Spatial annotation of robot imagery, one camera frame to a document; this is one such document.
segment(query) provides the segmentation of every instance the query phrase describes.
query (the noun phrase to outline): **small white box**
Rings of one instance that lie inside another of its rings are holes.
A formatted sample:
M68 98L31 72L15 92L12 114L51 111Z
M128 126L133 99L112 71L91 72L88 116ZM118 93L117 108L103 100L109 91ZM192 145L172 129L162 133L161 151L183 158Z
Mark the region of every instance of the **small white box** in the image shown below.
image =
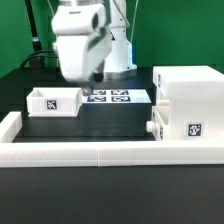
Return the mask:
M31 117L76 117L82 105L81 88L34 88L27 96Z

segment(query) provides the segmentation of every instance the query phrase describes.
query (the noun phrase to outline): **cable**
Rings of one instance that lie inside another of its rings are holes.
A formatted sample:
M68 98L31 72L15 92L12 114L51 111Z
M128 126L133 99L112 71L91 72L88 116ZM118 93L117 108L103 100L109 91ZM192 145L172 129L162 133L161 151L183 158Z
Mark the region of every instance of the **cable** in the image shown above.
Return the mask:
M30 22L30 29L31 29L32 37L33 37L33 49L34 51L39 51L39 50L42 50L42 45L37 34L37 28L36 28L36 23L34 19L32 4L30 0L25 0L25 4L26 4L27 14L28 14L29 22Z
M130 23L128 22L127 18L124 16L124 14L121 12L121 9L119 8L116 0L113 0L113 2L114 2L114 5L116 6L118 12L121 14L123 20L125 21L126 26L111 26L111 28L114 29L114 28L128 28L128 27L130 27Z
M133 36L134 36L134 31L135 31L135 21L136 21L137 10L138 10L138 0L136 0L136 4L135 4L133 25L132 25L132 30L131 30L131 40L130 40L131 44L132 44L132 41L133 41Z
M39 57L39 58L58 58L57 56L49 56L49 55L31 55L29 57L27 57L20 65L20 68L24 68L26 63L32 59L32 58L36 58L36 57Z
M32 57L38 54L43 54L43 53L55 53L54 50L41 50L41 51L36 51L32 54L30 54L28 57Z
M47 3L48 3L48 5L49 5L49 8L50 8L50 10L51 10L51 14L52 14L52 16L54 17L54 10L53 10L53 7L52 7L52 4L51 4L51 1L50 0L47 0Z

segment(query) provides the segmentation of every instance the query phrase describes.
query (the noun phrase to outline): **black table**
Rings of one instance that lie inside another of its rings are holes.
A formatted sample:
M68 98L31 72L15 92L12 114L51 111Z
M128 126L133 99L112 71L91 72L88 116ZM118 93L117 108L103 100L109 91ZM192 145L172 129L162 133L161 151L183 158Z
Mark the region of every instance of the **black table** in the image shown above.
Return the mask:
M141 69L136 77L98 83L94 87L146 89L154 101L151 71ZM151 104L118 105L116 109L109 105L103 108L107 112L104 117L102 105L86 105L81 114L89 116L88 122L92 121L95 131L87 133L86 128L81 128L78 137L69 131L61 136L54 129L42 136L32 133L33 125L38 126L40 120L30 121L27 117L25 96L34 86L71 84L52 69L17 69L0 80L0 119L9 111L23 112L25 127L15 142L153 140L143 128L150 117ZM132 129L121 122L133 118L138 125L127 123ZM111 120L106 127L96 125L108 119ZM46 122L63 125L66 121L48 119ZM110 128L114 128L113 132L105 132ZM0 169L0 223L221 224L224 223L223 189L223 165Z

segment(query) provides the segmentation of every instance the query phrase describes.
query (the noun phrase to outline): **green wall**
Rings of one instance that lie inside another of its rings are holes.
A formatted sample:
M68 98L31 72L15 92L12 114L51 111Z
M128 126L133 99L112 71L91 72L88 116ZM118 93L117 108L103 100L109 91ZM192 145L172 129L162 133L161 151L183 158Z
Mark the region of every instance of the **green wall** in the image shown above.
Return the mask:
M57 0L51 0L56 9ZM51 48L51 13L46 0L32 0L44 49ZM135 0L127 0L132 22ZM24 0L0 1L0 76L32 53ZM138 66L210 65L224 72L223 0L139 0L134 35Z

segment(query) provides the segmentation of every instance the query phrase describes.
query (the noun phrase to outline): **white box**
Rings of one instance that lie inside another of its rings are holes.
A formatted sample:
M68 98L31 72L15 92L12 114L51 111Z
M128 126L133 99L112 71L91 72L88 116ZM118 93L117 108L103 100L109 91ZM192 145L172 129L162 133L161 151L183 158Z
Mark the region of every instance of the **white box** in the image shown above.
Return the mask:
M31 117L76 117L82 105L81 88L34 88L27 96Z
M154 67L156 140L224 139L224 76L208 66Z

